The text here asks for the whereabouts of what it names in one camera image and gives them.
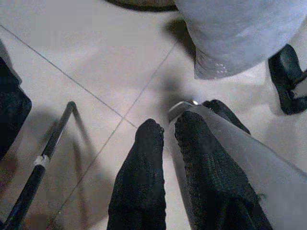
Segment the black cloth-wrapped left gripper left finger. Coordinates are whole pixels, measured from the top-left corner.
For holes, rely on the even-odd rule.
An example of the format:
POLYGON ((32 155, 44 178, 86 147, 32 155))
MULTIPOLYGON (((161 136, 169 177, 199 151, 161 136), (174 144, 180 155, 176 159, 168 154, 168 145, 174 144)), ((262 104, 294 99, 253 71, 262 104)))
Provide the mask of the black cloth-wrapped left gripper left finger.
POLYGON ((166 229, 163 148, 164 129, 147 119, 116 176, 107 229, 166 229))

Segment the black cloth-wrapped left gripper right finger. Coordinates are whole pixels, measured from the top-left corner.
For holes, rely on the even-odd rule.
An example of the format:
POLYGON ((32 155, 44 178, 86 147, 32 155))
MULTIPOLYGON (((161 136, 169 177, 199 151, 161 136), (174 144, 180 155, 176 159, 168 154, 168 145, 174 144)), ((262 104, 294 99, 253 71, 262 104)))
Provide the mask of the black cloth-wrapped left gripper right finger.
POLYGON ((199 114, 184 112, 175 123, 175 137, 197 230, 272 229, 246 174, 199 114))

